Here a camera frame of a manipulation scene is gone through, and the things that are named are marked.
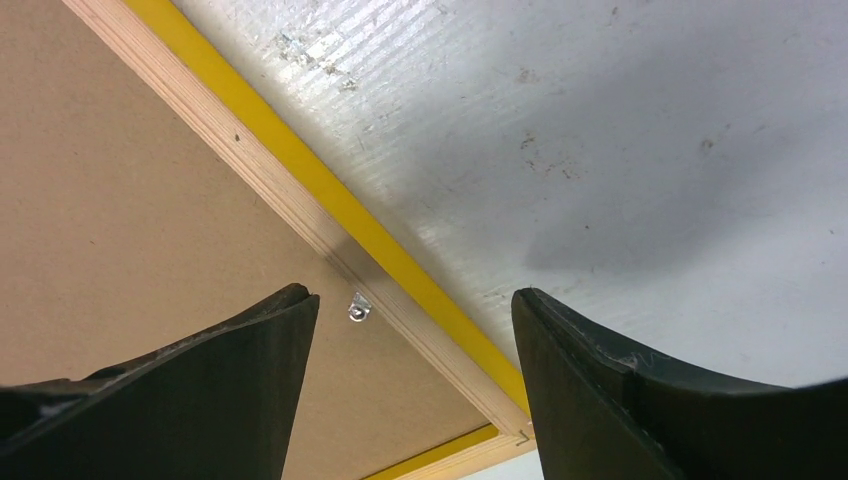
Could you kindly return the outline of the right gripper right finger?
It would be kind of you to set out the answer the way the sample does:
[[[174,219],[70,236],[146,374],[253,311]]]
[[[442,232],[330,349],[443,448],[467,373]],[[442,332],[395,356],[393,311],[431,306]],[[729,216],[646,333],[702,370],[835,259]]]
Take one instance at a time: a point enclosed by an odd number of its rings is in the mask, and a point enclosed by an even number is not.
[[[843,479],[847,383],[786,388],[674,358],[536,288],[511,300],[548,479]]]

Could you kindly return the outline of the yellow picture frame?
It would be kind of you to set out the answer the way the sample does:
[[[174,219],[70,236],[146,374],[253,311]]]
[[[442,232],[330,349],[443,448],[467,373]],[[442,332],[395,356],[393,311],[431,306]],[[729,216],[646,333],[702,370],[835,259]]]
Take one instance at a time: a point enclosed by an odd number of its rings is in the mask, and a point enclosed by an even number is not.
[[[379,478],[458,479],[535,448],[520,372],[173,3],[69,8],[486,417]]]

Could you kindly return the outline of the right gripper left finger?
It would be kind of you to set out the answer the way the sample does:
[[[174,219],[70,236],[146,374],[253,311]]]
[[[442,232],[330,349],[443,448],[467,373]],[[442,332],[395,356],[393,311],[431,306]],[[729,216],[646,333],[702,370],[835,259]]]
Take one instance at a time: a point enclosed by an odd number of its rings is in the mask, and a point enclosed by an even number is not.
[[[319,313],[300,284],[79,379],[1,390],[5,479],[278,479]]]

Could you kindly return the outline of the brown backing board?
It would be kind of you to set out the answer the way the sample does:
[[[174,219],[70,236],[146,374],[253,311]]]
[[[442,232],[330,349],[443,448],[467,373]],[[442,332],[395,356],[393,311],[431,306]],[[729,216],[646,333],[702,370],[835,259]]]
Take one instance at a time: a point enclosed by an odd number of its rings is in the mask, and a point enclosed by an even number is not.
[[[484,416],[60,1],[1,5],[1,381],[78,379],[299,283],[287,479],[361,479]]]

